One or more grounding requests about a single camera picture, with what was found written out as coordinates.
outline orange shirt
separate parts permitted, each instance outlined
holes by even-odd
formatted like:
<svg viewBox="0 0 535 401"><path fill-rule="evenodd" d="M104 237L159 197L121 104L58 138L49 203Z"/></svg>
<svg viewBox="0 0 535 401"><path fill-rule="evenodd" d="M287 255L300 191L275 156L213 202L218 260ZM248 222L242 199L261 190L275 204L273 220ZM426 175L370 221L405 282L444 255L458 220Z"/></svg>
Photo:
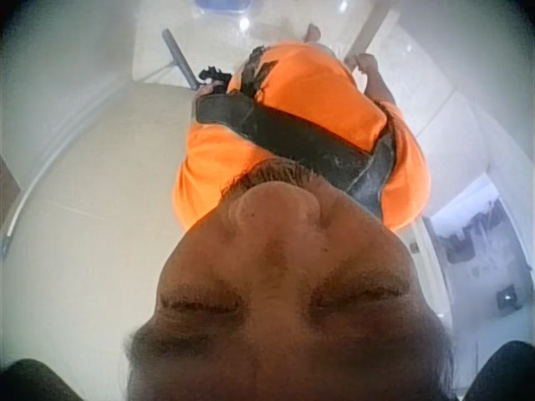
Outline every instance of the orange shirt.
<svg viewBox="0 0 535 401"><path fill-rule="evenodd" d="M260 104L280 109L323 126L362 150L371 151L386 123L382 111L360 93L353 76L320 48L287 42L270 47L259 65L277 60L257 92ZM241 71L228 90L240 88ZM394 118L396 165L383 189L383 221L395 231L422 211L431 180L420 147L401 112L383 103ZM173 190L173 205L189 229L217 206L224 188L242 172L273 155L218 124L191 125L187 156Z"/></svg>

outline hand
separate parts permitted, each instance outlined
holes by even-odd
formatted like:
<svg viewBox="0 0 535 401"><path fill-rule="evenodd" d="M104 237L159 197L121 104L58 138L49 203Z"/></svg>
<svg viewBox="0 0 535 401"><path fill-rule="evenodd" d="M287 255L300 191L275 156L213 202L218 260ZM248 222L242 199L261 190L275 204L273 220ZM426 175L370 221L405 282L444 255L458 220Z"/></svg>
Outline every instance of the hand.
<svg viewBox="0 0 535 401"><path fill-rule="evenodd" d="M354 63L362 74L370 75L379 71L377 58L373 54L361 53L354 56Z"/></svg>

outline nose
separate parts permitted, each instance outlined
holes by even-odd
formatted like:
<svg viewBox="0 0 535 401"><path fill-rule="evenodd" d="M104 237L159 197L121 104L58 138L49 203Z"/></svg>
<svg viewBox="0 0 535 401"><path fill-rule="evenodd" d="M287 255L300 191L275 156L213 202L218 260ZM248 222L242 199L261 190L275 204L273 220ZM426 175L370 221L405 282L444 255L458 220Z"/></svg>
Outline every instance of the nose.
<svg viewBox="0 0 535 401"><path fill-rule="evenodd" d="M318 226L320 204L311 192L285 182L268 182L245 192L229 208L242 233L280 235Z"/></svg>

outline metal pole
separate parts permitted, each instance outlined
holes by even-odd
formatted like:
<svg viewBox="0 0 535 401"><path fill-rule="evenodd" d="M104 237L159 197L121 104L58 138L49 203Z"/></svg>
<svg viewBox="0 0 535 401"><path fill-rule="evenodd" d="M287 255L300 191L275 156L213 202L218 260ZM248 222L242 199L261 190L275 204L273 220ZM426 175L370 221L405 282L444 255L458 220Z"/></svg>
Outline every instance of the metal pole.
<svg viewBox="0 0 535 401"><path fill-rule="evenodd" d="M200 85L196 80L195 74L191 71L190 64L187 63L186 58L184 57L181 48L178 47L171 31L169 29L164 29L161 36L166 41L167 48L171 52L171 56L173 56L176 66L181 69L184 77L186 77L187 83L193 90L198 90Z"/></svg>

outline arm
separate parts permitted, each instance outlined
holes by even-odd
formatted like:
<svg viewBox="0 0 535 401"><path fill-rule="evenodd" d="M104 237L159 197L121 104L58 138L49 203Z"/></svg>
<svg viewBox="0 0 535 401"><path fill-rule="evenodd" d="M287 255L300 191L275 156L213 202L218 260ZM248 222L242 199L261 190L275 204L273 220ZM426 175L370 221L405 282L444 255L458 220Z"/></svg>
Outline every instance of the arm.
<svg viewBox="0 0 535 401"><path fill-rule="evenodd" d="M372 100L384 100L395 105L394 95L390 92L388 86L386 86L379 71L368 73L367 75L368 83L366 84L364 94Z"/></svg>
<svg viewBox="0 0 535 401"><path fill-rule="evenodd" d="M368 83L364 94L372 100L383 100L390 104L395 105L395 99L386 86L383 77L379 72L379 65L377 59L372 54L361 53L358 56L354 56L350 63L354 68L358 68L359 71L368 76Z"/></svg>

